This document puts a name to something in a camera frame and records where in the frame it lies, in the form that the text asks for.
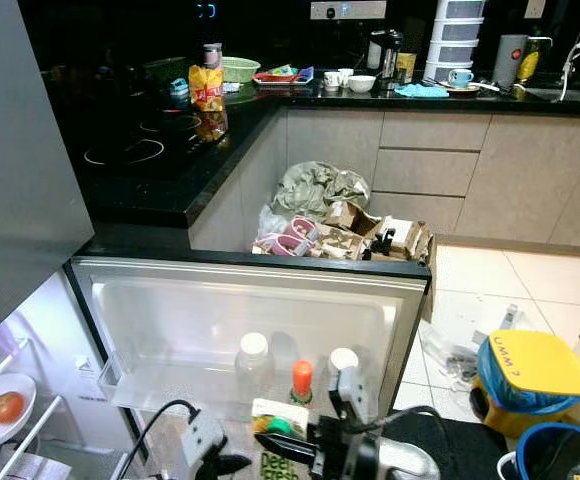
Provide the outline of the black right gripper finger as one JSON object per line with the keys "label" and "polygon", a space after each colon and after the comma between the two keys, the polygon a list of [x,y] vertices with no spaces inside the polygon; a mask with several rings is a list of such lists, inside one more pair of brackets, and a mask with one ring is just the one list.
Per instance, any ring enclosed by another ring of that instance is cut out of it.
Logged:
{"label": "black right gripper finger", "polygon": [[258,433],[255,442],[266,451],[300,465],[312,468],[323,466],[323,454],[316,444],[280,433]]}

